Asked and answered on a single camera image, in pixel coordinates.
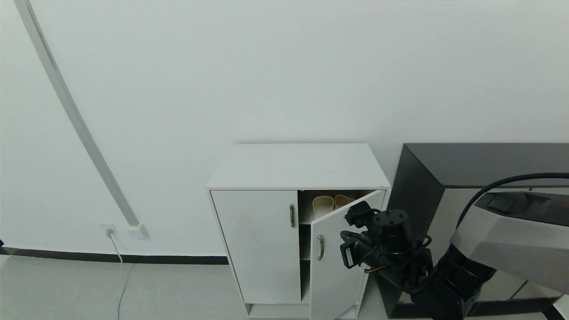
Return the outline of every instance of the white wall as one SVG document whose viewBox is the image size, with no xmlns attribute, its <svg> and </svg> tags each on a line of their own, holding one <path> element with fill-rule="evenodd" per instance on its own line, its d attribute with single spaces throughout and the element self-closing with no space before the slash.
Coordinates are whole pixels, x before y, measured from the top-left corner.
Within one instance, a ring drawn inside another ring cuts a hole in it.
<svg viewBox="0 0 569 320">
<path fill-rule="evenodd" d="M 95 222 L 126 224 L 41 79 L 13 4 L 2 4 L 2 31 L 18 30 L 2 39 L 2 240 L 106 251 Z M 404 142 L 569 142 L 567 2 L 32 4 L 152 237 L 124 238 L 129 253 L 224 254 L 204 185 L 235 142 L 364 141 L 390 180 Z M 27 122 L 47 107 L 49 124 Z M 49 154 L 48 135 L 69 154 L 23 166 L 32 154 Z M 63 179 L 76 167 L 80 178 Z M 53 168 L 61 173 L 42 176 Z M 49 202 L 30 185 L 58 195 Z M 30 221 L 41 224 L 22 232 Z M 78 227 L 85 236 L 53 241 Z"/>
</svg>

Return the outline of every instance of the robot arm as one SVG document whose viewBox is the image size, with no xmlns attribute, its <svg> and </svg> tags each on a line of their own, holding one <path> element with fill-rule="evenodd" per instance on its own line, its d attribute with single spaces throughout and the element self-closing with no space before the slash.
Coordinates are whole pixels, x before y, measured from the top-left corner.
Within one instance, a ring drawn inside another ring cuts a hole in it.
<svg viewBox="0 0 569 320">
<path fill-rule="evenodd" d="M 367 230 L 341 232 L 344 265 L 365 263 L 434 320 L 464 319 L 496 270 L 569 293 L 569 196 L 497 192 L 474 200 L 436 266 L 430 237 L 412 235 L 405 212 L 358 203 L 345 218 Z"/>
</svg>

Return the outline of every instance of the open cabinet door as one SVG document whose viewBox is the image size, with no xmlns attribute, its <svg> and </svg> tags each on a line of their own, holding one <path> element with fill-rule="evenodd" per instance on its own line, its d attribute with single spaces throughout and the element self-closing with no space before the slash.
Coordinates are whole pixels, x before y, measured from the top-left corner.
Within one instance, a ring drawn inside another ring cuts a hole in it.
<svg viewBox="0 0 569 320">
<path fill-rule="evenodd" d="M 334 320 L 342 315 L 360 298 L 360 290 L 366 276 L 361 268 L 347 269 L 342 260 L 340 245 L 344 241 L 340 231 L 361 232 L 355 226 L 349 226 L 344 215 L 350 206 L 366 201 L 371 208 L 380 209 L 384 201 L 384 190 L 374 191 L 351 204 L 318 218 L 312 222 L 312 245 L 310 258 L 310 319 Z M 323 239 L 321 259 L 320 238 Z"/>
</svg>

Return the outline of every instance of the cabinet top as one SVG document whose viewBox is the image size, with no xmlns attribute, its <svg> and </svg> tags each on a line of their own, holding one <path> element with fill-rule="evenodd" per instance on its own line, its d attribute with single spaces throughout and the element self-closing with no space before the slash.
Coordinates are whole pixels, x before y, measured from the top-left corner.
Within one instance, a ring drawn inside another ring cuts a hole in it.
<svg viewBox="0 0 569 320">
<path fill-rule="evenodd" d="M 391 185 L 365 143 L 233 145 L 209 190 L 381 190 Z"/>
<path fill-rule="evenodd" d="M 406 143 L 413 156 L 447 188 L 480 188 L 514 175 L 569 171 L 569 143 Z M 567 186 L 539 179 L 516 187 Z"/>
</svg>

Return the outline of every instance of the black baseboard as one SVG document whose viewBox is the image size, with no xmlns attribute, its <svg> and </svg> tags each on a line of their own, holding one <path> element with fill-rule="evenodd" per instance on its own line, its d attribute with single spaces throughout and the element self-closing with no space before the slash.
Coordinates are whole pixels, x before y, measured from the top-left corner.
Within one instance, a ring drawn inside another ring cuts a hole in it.
<svg viewBox="0 0 569 320">
<path fill-rule="evenodd" d="M 522 313 L 539 313 L 545 312 L 552 306 L 557 298 L 535 298 L 535 299 L 517 299 L 508 301 L 483 301 L 477 302 L 472 308 L 469 317 L 482 317 L 486 315 L 506 315 L 506 314 L 522 314 Z M 404 303 L 395 306 L 391 319 L 415 319 L 429 318 L 429 314 L 422 308 L 412 303 Z"/>
<path fill-rule="evenodd" d="M 96 262 L 119 262 L 117 255 L 104 253 L 84 252 L 59 252 L 46 250 L 30 250 L 18 248 L 0 248 L 0 255 L 24 256 L 36 258 L 49 258 L 60 260 L 96 261 Z M 227 265 L 227 257 L 224 256 L 135 256 L 121 255 L 124 263 L 145 264 L 206 264 Z"/>
<path fill-rule="evenodd" d="M 543 315 L 547 320 L 565 320 L 565 318 L 557 311 L 555 306 L 550 306 L 547 310 L 543 312 Z"/>
</svg>

